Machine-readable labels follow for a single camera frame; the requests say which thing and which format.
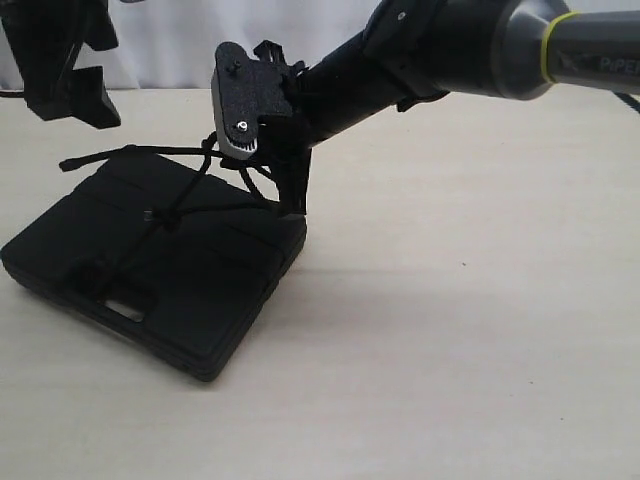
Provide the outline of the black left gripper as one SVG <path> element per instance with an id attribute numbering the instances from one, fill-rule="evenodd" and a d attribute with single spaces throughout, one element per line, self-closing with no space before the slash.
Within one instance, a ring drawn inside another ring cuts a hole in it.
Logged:
<path id="1" fill-rule="evenodd" d="M 1 26 L 26 104 L 41 120 L 73 117 L 98 130 L 121 125 L 103 68 L 75 68 L 83 45 L 98 52 L 119 45 L 106 1 L 3 1 Z"/>

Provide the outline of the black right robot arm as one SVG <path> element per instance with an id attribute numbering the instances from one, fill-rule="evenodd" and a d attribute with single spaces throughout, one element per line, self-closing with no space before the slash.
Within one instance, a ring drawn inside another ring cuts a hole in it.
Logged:
<path id="1" fill-rule="evenodd" d="M 637 11 L 579 13 L 562 1 L 384 1 L 319 63 L 286 66 L 293 108 L 261 126 L 259 156 L 281 215 L 302 215 L 312 149 L 388 108 L 464 93 L 528 101 L 556 84 L 639 90 Z"/>

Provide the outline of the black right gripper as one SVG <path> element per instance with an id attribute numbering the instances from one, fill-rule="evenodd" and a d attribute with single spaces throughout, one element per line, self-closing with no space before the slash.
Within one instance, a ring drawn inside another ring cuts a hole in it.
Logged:
<path id="1" fill-rule="evenodd" d="M 288 64 L 283 47 L 263 40 L 254 48 L 258 72 L 260 149 L 276 154 L 272 176 L 279 200 L 278 215 L 305 216 L 311 168 L 311 123 L 305 91 L 304 61 Z"/>

